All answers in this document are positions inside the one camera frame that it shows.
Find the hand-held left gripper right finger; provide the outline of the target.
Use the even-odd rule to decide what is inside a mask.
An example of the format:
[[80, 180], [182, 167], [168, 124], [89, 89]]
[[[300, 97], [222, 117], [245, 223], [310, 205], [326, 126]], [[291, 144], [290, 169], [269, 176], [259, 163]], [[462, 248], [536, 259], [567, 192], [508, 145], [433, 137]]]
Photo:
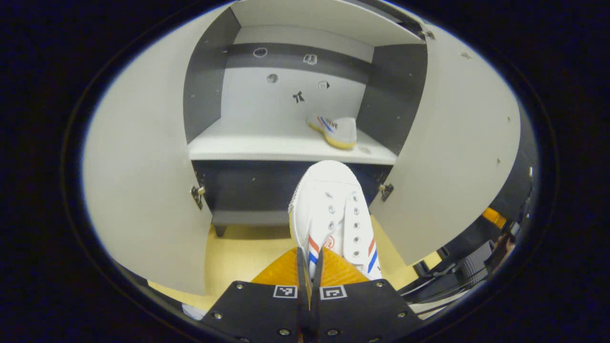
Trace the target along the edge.
[[323, 286], [330, 256], [319, 253], [312, 283], [314, 343], [394, 343], [424, 325], [388, 280]]

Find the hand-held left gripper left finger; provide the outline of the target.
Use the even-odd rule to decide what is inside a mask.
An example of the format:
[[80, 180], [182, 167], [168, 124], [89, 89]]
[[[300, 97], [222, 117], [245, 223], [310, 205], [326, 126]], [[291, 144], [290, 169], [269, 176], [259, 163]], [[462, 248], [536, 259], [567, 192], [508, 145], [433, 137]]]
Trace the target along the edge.
[[301, 248], [288, 256], [296, 282], [232, 282], [202, 324], [236, 343], [305, 343], [311, 280]]

